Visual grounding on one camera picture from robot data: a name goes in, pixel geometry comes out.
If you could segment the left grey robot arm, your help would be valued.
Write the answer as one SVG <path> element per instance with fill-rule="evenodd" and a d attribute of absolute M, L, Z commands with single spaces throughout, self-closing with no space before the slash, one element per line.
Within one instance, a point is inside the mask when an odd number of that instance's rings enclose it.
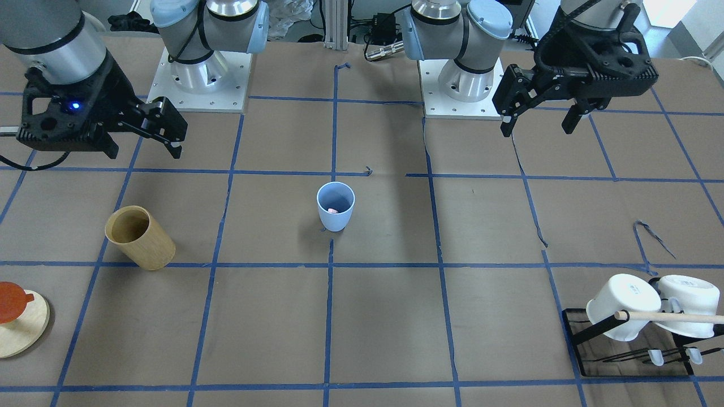
<path fill-rule="evenodd" d="M 268 39 L 262 1 L 153 1 L 150 10 L 169 62 L 180 66 L 202 65 L 221 51 L 258 54 Z M 445 60 L 446 93 L 475 101 L 463 90 L 491 76 L 512 33 L 509 10 L 497 1 L 412 1 L 400 13 L 407 57 Z M 492 96 L 502 134 L 512 136 L 519 116 L 545 101 L 574 100 L 562 123 L 571 134 L 612 98 L 646 93 L 659 74 L 635 27 L 639 13 L 639 1 L 561 1 L 533 50 L 535 65 L 511 64 Z"/>

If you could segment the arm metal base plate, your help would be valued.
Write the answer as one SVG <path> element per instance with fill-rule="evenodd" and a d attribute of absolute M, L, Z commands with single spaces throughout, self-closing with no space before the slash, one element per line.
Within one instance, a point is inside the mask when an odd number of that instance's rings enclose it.
<path fill-rule="evenodd" d="M 148 91 L 147 101 L 165 96 L 180 112 L 240 113 L 245 111 L 252 54 L 215 51 L 206 61 L 168 61 L 167 49 Z"/>
<path fill-rule="evenodd" d="M 492 102 L 504 73 L 500 59 L 483 74 L 442 59 L 419 61 L 419 72 L 426 118 L 501 120 Z"/>

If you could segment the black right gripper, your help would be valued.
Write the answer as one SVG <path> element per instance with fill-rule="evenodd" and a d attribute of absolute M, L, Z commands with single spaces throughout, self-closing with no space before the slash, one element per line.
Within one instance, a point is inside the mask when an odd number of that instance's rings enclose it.
<path fill-rule="evenodd" d="M 132 131 L 160 142 L 173 159 L 183 154 L 188 123 L 166 96 L 142 103 L 111 54 L 96 72 L 76 83 L 52 84 L 33 66 L 25 73 L 16 139 L 31 149 L 102 152 L 116 159 L 111 132 Z"/>

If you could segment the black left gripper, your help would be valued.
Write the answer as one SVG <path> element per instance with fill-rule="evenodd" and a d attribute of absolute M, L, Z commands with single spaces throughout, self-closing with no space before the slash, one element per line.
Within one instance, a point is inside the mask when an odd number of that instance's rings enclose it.
<path fill-rule="evenodd" d="M 548 100 L 576 100 L 561 123 L 567 135 L 583 116 L 607 108 L 609 99 L 646 93 L 660 76 L 634 25 L 638 14 L 624 11 L 613 30 L 598 31 L 566 21 L 568 15 L 557 11 L 550 26 L 554 34 L 541 40 L 535 67 L 507 66 L 492 96 L 503 136 L 512 136 L 518 116 L 533 107 L 532 90 L 545 91 Z"/>

